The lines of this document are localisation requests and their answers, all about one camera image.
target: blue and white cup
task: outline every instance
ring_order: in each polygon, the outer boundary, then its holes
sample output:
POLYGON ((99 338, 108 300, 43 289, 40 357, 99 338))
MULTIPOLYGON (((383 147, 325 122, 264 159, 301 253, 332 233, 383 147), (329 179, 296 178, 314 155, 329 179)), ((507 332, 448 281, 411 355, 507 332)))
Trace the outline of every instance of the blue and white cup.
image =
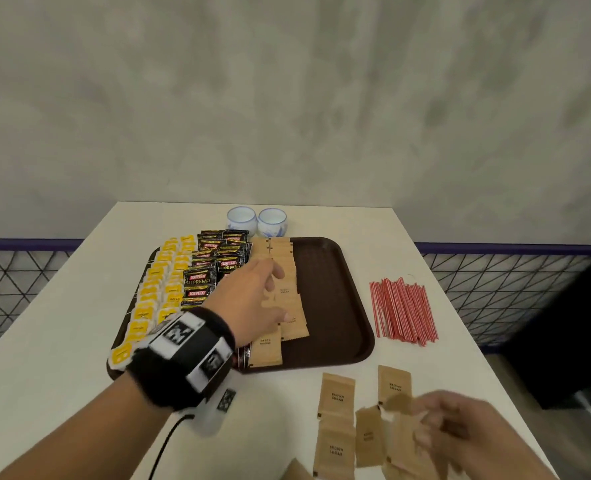
POLYGON ((258 231, 264 237, 282 237, 287 233, 287 213, 269 207, 258 215, 258 231))
POLYGON ((258 230, 258 219, 255 210, 241 205, 227 212, 227 229, 247 230, 252 237, 258 230))

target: white table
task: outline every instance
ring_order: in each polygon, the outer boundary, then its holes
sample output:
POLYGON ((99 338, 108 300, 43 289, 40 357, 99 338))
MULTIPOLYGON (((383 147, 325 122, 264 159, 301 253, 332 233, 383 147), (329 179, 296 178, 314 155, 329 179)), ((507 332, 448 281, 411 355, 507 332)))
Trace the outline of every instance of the white table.
MULTIPOLYGON (((107 354, 152 250, 173 235, 224 227, 230 207, 121 202, 111 209, 0 339, 0 469, 111 383, 107 354)), ((267 206, 252 207, 259 212, 267 206)), ((416 395, 443 388, 488 400, 547 462, 392 209, 282 208, 288 235, 324 236, 339 244, 371 325, 369 282, 412 275, 427 287, 440 340, 422 348, 375 339, 371 356, 358 364, 247 376, 220 433, 202 439, 178 428, 157 478, 277 480, 293 457, 311 471, 322 373, 356 379, 357 409, 377 401, 378 364, 410 371, 416 395)), ((176 419, 134 478, 147 478, 176 419)), ((355 476, 383 478, 379 467, 358 469, 355 476)))

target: plastic tray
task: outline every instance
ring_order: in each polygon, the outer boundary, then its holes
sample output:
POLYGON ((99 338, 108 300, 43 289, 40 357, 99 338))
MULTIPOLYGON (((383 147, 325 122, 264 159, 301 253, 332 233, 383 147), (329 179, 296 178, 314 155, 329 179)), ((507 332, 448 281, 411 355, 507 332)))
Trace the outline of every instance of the plastic tray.
MULTIPOLYGON (((339 245, 325 237, 292 237, 291 242, 309 337, 282 342, 282 365, 243 369, 243 374, 356 363, 373 351, 373 329, 339 245)), ((122 343, 135 304, 134 293, 112 348, 122 343)), ((121 374, 108 365, 107 371, 112 379, 121 374)))

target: bundle of straws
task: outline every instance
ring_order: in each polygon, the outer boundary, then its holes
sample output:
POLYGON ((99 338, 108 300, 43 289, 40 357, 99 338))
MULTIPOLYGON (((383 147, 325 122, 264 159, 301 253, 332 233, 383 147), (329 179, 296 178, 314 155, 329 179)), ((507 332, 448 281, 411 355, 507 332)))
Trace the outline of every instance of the bundle of straws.
POLYGON ((437 340, 437 331, 428 304, 427 290, 402 278, 371 282, 371 304, 378 337, 420 344, 437 340))

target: concrete wall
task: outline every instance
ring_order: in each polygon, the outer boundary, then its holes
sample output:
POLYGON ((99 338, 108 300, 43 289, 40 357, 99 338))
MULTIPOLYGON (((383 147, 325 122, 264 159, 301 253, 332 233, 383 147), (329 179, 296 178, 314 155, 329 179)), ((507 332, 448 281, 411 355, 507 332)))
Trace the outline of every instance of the concrete wall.
POLYGON ((117 200, 591 243, 591 0, 0 0, 0 237, 117 200))

